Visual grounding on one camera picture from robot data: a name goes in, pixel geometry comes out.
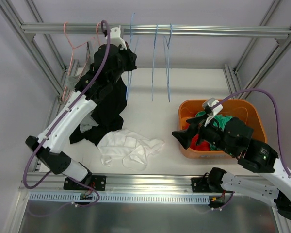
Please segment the green tank top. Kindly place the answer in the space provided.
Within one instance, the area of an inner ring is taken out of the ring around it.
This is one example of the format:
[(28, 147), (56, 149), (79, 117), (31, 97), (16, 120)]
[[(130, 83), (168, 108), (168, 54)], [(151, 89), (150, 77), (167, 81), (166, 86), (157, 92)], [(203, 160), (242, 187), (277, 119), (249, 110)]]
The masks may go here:
[[(206, 112), (205, 111), (200, 111), (198, 112), (195, 117), (200, 117), (202, 115), (204, 115)], [(222, 115), (222, 114), (218, 114), (214, 117), (214, 121), (213, 121), (213, 126), (216, 128), (220, 128), (221, 130), (224, 130), (225, 125), (233, 118), (233, 116), (230, 115)], [(215, 145), (210, 144), (210, 150), (211, 151), (218, 151), (218, 149), (216, 148)]]

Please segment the red tank top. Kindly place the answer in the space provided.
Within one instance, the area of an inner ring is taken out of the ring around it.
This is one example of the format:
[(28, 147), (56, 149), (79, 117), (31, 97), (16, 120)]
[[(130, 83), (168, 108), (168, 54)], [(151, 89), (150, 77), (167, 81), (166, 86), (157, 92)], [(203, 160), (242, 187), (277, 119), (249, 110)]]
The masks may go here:
[(206, 141), (202, 141), (197, 144), (198, 134), (195, 135), (191, 141), (190, 148), (196, 151), (210, 151), (210, 144)]

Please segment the blue hanger of white top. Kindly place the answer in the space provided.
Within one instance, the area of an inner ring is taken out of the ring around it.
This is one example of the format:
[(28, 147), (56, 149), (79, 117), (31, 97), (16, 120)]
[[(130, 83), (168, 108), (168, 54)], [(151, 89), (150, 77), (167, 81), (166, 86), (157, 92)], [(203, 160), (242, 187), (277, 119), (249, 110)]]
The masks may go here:
[[(136, 52), (136, 49), (137, 49), (137, 46), (138, 46), (138, 42), (139, 42), (139, 39), (137, 38), (136, 40), (136, 43), (133, 47), (133, 38), (134, 38), (134, 34), (132, 32), (132, 25), (133, 25), (133, 19), (134, 19), (134, 16), (136, 15), (135, 12), (133, 12), (131, 14), (131, 19), (130, 19), (130, 24), (129, 24), (129, 47), (130, 49), (135, 53)], [(128, 72), (128, 83), (127, 83), (127, 91), (126, 91), (126, 101), (129, 100), (129, 94), (130, 94), (130, 90), (131, 90), (131, 83), (132, 83), (132, 71), (129, 71)]]

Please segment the blue hanger of red top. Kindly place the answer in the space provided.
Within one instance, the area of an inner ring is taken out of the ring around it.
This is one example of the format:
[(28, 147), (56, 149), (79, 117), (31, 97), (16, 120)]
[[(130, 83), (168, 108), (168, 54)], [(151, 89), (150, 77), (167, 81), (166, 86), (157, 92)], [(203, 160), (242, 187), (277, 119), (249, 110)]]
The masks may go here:
[(166, 85), (167, 85), (167, 96), (168, 102), (171, 102), (171, 93), (170, 93), (170, 43), (173, 32), (173, 26), (170, 24), (170, 33), (169, 38), (166, 36), (163, 37), (163, 49), (164, 49), (164, 58), (165, 58), (165, 70), (166, 70)]

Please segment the blue hanger of green top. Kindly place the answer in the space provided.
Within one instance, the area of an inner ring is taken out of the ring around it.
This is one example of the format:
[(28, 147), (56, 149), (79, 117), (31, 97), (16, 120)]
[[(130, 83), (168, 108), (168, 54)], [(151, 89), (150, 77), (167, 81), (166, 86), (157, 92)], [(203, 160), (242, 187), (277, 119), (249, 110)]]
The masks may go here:
[(152, 71), (151, 71), (151, 102), (154, 97), (154, 69), (155, 69), (155, 58), (156, 58), (156, 41), (158, 34), (158, 24), (156, 24), (155, 35), (153, 40), (153, 56), (152, 56)]

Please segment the white tank top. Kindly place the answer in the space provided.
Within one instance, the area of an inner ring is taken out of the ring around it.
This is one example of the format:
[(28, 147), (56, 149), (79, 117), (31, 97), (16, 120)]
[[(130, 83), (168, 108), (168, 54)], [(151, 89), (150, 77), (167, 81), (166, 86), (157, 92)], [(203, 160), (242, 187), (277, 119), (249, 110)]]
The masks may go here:
[(164, 146), (158, 138), (149, 139), (136, 132), (123, 129), (107, 133), (98, 143), (101, 163), (110, 167), (115, 160), (133, 171), (143, 171), (148, 165), (148, 157), (156, 156)]

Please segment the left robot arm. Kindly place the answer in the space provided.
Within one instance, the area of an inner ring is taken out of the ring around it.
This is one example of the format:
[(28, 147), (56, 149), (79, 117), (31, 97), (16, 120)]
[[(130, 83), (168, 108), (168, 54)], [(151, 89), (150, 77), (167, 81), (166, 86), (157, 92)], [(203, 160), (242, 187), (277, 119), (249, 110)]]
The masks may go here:
[(29, 136), (26, 145), (32, 150), (30, 164), (37, 157), (55, 175), (62, 174), (72, 180), (80, 190), (90, 187), (92, 173), (63, 151), (65, 140), (81, 121), (108, 96), (124, 72), (136, 67), (136, 54), (127, 42), (116, 45), (108, 42), (94, 54), (93, 77), (86, 85), (79, 80), (69, 102), (38, 137)]

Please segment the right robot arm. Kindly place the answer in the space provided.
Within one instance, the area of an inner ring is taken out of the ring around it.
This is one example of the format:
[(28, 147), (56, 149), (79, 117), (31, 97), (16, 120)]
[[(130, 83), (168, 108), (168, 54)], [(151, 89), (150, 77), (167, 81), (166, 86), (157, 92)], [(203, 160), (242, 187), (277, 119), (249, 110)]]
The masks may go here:
[(230, 191), (252, 197), (276, 208), (281, 216), (291, 220), (291, 175), (285, 170), (278, 153), (267, 143), (253, 139), (253, 129), (236, 117), (229, 120), (224, 128), (218, 127), (214, 120), (208, 124), (205, 121), (205, 115), (188, 119), (188, 128), (173, 131), (172, 136), (184, 149), (188, 149), (197, 135), (197, 143), (206, 141), (214, 144), (236, 158), (244, 169), (271, 182), (271, 185), (262, 185), (214, 167), (208, 174), (207, 188), (214, 193)]

